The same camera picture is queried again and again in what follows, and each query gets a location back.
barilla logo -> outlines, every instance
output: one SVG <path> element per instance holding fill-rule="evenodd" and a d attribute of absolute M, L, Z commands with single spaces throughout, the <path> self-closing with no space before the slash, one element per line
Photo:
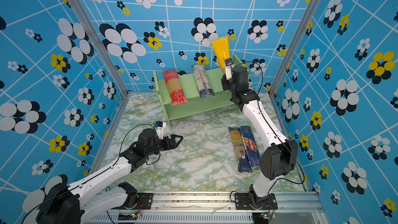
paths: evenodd
<path fill-rule="evenodd" d="M 257 150 L 257 146 L 254 144 L 253 140 L 251 140 L 250 138 L 244 138 L 244 139 L 246 146 L 255 152 Z"/>

green shelf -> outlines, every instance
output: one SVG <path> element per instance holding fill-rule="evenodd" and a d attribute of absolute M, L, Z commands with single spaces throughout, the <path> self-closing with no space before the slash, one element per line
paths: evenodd
<path fill-rule="evenodd" d="M 232 57 L 232 60 L 234 64 L 239 64 L 238 66 L 244 66 L 244 64 L 241 64 L 241 60 L 236 55 Z M 159 80 L 156 71 L 153 71 L 157 95 L 162 105 L 163 112 L 167 118 L 167 124 L 170 128 L 172 128 L 170 123 L 171 120 L 234 104 L 230 101 L 231 92 L 222 90 L 221 78 L 223 74 L 221 69 L 215 68 L 206 70 L 206 74 L 215 93 L 215 97 L 206 97 L 201 99 L 199 97 L 199 91 L 197 89 L 193 73 L 185 74 L 179 76 L 179 78 L 188 103 L 173 106 L 171 105 L 172 100 L 167 89 L 166 81 L 164 79 Z"/>

green marble surface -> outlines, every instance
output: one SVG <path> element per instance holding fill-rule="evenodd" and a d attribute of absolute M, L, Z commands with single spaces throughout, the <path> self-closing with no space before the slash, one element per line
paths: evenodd
<path fill-rule="evenodd" d="M 260 94 L 266 112 L 279 127 L 275 111 L 268 94 Z M 152 124 L 165 121 L 162 107 L 155 93 L 133 93 L 122 117 L 115 137 L 108 149 L 103 166 L 113 161 L 119 154 L 124 136 L 138 124 Z M 238 172 L 238 162 L 228 127 L 251 125 L 249 119 L 235 106 L 219 108 L 204 113 L 184 117 L 171 122 L 173 131 L 167 127 L 165 136 L 182 135 L 184 140 L 177 149 L 161 152 L 160 159 L 153 165 L 142 165 L 136 171 L 115 181 L 111 187 L 121 182 L 129 182 L 138 191 L 247 191 L 254 183 L 260 171 L 253 173 Z M 122 151 L 144 128 L 135 128 L 123 142 Z M 264 148 L 255 129 L 260 154 Z M 154 162 L 157 155 L 149 157 Z M 300 182 L 297 168 L 290 172 L 287 179 Z M 304 191 L 301 185 L 279 180 L 273 191 Z"/>

blue floral wallpaper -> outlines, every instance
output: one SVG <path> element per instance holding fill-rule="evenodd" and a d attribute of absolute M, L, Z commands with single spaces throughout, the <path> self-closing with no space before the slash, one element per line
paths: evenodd
<path fill-rule="evenodd" d="M 68 0 L 1 0 L 0 47 L 0 223 L 21 223 L 87 176 L 123 96 Z"/>
<path fill-rule="evenodd" d="M 231 54 L 251 69 L 252 87 L 261 73 L 271 85 L 309 1 L 81 0 L 131 91 L 155 91 L 153 70 L 219 67 L 211 41 L 226 35 Z"/>
<path fill-rule="evenodd" d="M 398 223 L 398 0 L 321 0 L 275 100 L 331 224 Z"/>

ventilation grille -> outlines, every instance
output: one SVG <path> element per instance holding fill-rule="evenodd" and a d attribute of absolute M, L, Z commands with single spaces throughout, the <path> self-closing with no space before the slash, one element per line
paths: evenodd
<path fill-rule="evenodd" d="M 136 221 L 117 220 L 118 215 L 109 213 L 115 223 L 253 223 L 248 213 L 144 213 Z M 110 223 L 106 213 L 97 215 L 87 223 Z"/>

